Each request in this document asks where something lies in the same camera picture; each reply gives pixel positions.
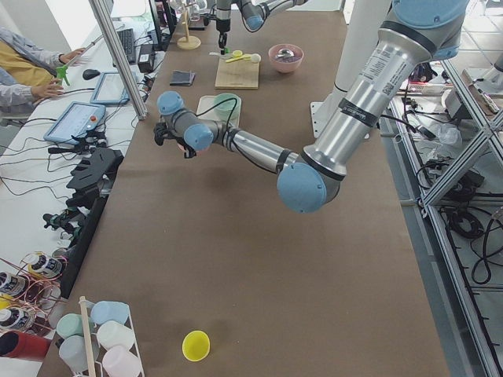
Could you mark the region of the person's hand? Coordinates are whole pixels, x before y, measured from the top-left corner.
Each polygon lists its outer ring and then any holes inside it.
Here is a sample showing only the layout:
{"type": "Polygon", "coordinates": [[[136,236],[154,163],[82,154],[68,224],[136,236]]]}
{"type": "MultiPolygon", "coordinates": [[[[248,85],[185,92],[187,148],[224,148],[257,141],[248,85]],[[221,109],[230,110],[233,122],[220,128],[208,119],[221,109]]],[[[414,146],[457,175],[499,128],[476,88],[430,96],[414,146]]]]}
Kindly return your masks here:
{"type": "Polygon", "coordinates": [[[47,84],[31,87],[31,95],[35,102],[46,98],[58,97],[64,93],[64,87],[61,85],[60,79],[52,79],[47,84]]]}

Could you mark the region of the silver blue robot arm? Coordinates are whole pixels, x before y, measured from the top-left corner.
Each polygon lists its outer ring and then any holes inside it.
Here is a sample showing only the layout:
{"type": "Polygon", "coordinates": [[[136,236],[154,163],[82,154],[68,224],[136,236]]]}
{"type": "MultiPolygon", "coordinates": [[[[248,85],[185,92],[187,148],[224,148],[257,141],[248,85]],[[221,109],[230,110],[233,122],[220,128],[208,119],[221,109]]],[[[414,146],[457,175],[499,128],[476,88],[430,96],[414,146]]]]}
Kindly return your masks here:
{"type": "Polygon", "coordinates": [[[332,92],[311,105],[315,142],[292,152],[228,121],[199,118],[182,97],[157,100],[158,145],[176,141],[187,157],[218,144],[277,174],[281,201],[311,213],[333,200],[347,161],[378,123],[391,99],[418,65],[457,55],[465,1],[357,1],[332,92]]]}
{"type": "Polygon", "coordinates": [[[248,0],[218,0],[204,16],[204,24],[208,26],[212,20],[216,23],[219,52],[223,56],[226,53],[227,34],[230,32],[232,5],[239,10],[245,28],[253,33],[264,25],[269,16],[306,3],[305,0],[260,1],[257,4],[248,0]]]}

